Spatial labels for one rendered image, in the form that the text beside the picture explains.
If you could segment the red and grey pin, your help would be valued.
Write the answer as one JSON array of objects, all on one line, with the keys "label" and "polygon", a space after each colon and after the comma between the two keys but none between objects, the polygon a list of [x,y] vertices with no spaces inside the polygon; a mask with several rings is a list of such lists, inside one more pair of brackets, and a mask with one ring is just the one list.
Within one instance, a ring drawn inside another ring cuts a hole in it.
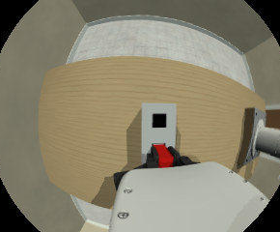
[{"label": "red and grey pin", "polygon": [[159,168],[173,167],[174,157],[163,143],[152,143],[152,147],[157,149]]}]

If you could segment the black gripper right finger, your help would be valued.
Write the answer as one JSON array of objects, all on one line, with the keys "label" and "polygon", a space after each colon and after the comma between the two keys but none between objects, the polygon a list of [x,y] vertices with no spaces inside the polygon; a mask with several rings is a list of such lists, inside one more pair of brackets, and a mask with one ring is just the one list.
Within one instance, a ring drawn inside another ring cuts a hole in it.
[{"label": "black gripper right finger", "polygon": [[192,161],[189,157],[180,156],[180,154],[172,146],[169,146],[167,149],[174,157],[173,167],[200,163]]}]

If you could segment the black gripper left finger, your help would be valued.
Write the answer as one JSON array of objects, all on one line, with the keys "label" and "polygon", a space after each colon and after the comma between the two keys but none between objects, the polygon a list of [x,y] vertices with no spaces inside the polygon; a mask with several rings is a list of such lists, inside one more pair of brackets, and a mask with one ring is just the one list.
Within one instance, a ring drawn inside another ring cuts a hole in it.
[{"label": "black gripper left finger", "polygon": [[[158,167],[158,159],[159,159],[159,156],[158,156],[156,148],[155,147],[151,147],[151,153],[147,154],[146,163],[144,163],[144,164],[142,164],[142,165],[140,165],[138,167],[135,167],[134,169],[159,168]],[[128,171],[114,173],[113,176],[114,176],[114,183],[115,183],[116,190],[118,190],[118,186],[119,186],[120,181],[122,180],[122,177]]]}]

